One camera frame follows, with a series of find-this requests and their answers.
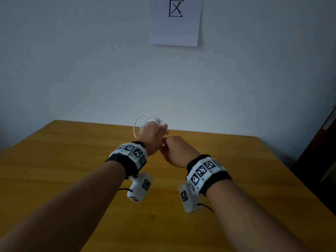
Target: black cable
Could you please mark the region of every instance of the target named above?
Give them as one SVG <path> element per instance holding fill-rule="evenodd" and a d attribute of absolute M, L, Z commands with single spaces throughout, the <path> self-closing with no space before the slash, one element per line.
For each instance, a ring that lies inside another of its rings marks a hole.
<path fill-rule="evenodd" d="M 129 188 L 119 188 L 118 191 L 119 191 L 119 190 L 128 190 L 128 191 L 130 191 L 130 192 L 133 192 L 133 190 L 132 190 L 132 189 L 129 189 Z"/>
<path fill-rule="evenodd" d="M 213 209 L 210 208 L 209 206 L 206 206 L 205 204 L 203 203 L 197 203 L 197 206 L 200 206 L 200 205 L 203 205 L 204 207 L 207 207 L 209 210 L 211 210 L 213 212 Z"/>

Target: white cable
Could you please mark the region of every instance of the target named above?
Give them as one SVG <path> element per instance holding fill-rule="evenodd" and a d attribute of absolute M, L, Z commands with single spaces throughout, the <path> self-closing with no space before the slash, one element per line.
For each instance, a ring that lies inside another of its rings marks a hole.
<path fill-rule="evenodd" d="M 146 120 L 143 122 L 143 124 L 140 126 L 140 129 L 139 129 L 139 133 L 142 133 L 143 129 L 149 125 L 150 122 L 154 121 L 158 124 L 159 127 L 162 126 L 162 120 L 160 120 L 159 118 L 155 118 L 153 117 L 152 115 L 149 115 L 149 114 L 141 114 L 140 116 L 138 116 L 138 118 L 135 120 L 134 122 L 134 126 L 133 126 L 133 133 L 134 133 L 134 136 L 137 137 L 135 135 L 135 124 L 137 123 L 138 119 L 144 115 L 148 115 L 149 118 L 146 118 Z"/>

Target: white paper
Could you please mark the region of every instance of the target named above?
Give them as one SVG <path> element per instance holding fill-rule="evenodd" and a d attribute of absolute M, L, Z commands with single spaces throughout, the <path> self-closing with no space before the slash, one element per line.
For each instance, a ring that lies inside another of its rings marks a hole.
<path fill-rule="evenodd" d="M 203 0 L 149 1 L 149 43 L 197 46 Z"/>

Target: wooden table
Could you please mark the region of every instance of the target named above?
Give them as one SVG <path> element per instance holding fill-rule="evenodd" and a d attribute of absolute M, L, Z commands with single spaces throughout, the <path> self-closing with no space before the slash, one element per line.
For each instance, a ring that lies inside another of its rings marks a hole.
<path fill-rule="evenodd" d="M 336 251 L 336 217 L 257 137 L 170 134 L 220 161 L 238 185 L 310 249 Z M 132 140 L 129 126 L 56 120 L 5 150 L 0 155 L 0 236 Z M 231 251 L 212 212 L 184 211 L 178 187 L 186 170 L 156 153 L 143 171 L 153 176 L 145 201 L 133 203 L 126 191 L 119 191 L 83 251 Z M 122 185 L 129 186 L 128 180 Z"/>

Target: hand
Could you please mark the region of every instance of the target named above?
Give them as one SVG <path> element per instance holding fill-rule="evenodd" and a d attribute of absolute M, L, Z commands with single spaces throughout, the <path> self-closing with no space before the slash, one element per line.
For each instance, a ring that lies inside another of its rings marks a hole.
<path fill-rule="evenodd" d="M 148 156 L 151 156 L 157 152 L 160 146 L 163 144 L 163 136 L 165 136 L 165 134 L 169 134 L 167 129 L 167 124 L 159 127 L 158 124 L 154 121 L 150 122 L 149 125 L 143 129 L 137 140 L 142 141 L 145 144 L 145 149 Z"/>
<path fill-rule="evenodd" d="M 171 165 L 187 168 L 188 163 L 201 154 L 180 136 L 163 138 L 164 146 L 160 147 L 161 154 Z"/>

